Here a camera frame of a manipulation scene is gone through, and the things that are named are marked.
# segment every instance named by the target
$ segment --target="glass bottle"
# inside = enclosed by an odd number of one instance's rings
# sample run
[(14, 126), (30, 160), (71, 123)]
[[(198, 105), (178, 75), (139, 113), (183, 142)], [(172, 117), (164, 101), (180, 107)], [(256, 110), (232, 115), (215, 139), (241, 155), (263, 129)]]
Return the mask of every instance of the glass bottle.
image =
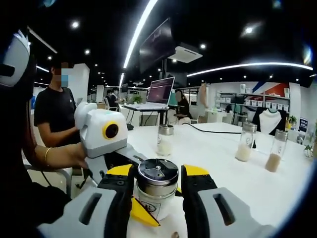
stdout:
[(257, 125), (249, 122), (242, 124), (240, 143), (235, 156), (237, 160), (244, 162), (249, 160), (256, 133)]
[(283, 130), (276, 130), (271, 152), (265, 168), (270, 172), (276, 172), (283, 157), (288, 133)]

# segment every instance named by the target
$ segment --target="desk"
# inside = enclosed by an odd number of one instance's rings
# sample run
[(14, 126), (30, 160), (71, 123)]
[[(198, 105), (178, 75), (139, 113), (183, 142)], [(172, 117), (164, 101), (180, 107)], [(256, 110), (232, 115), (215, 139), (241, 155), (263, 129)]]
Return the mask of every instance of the desk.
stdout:
[[(239, 126), (227, 123), (196, 124), (203, 130), (241, 132)], [(157, 126), (137, 127), (129, 131), (128, 143), (148, 158), (157, 158)], [(180, 168), (183, 164), (207, 169), (218, 187), (226, 187), (250, 206), (251, 215), (261, 224), (278, 227), (295, 206), (309, 176), (311, 163), (305, 158), (302, 145), (287, 142), (283, 161), (276, 173), (264, 166), (273, 137), (257, 132), (257, 150), (248, 162), (234, 158), (239, 134), (212, 134), (195, 130), (188, 125), (174, 126), (173, 153), (167, 159)], [(173, 200), (171, 214), (158, 228), (148, 228), (129, 221), (127, 237), (170, 237), (177, 231), (187, 237), (182, 209), (183, 199)]]

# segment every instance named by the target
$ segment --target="laptop screen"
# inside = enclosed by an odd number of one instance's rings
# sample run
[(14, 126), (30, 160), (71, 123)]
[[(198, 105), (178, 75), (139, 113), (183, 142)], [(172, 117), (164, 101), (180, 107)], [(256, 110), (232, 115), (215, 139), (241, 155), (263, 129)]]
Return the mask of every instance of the laptop screen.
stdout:
[(148, 94), (147, 103), (168, 104), (175, 77), (153, 81)]

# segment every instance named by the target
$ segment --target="bottle with white liquid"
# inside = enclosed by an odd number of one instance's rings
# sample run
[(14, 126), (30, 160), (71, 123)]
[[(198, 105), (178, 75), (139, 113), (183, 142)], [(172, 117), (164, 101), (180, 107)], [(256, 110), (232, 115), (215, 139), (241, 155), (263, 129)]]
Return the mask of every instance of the bottle with white liquid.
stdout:
[(274, 142), (272, 145), (271, 153), (265, 165), (265, 168), (270, 172), (276, 172), (277, 167), (283, 157), (286, 147), (288, 133), (282, 130), (276, 130)]
[(174, 127), (172, 125), (159, 125), (157, 153), (167, 156), (172, 153)]
[(244, 162), (249, 160), (256, 133), (257, 125), (249, 122), (243, 123), (240, 143), (235, 156), (237, 160)]

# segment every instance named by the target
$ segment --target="laptop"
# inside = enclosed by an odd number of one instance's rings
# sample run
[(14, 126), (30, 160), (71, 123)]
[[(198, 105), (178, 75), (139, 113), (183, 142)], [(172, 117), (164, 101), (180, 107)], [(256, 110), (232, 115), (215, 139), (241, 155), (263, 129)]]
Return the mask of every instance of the laptop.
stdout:
[(126, 105), (130, 108), (151, 110), (168, 109), (170, 95), (173, 89), (175, 77), (159, 79), (151, 83), (145, 104)]

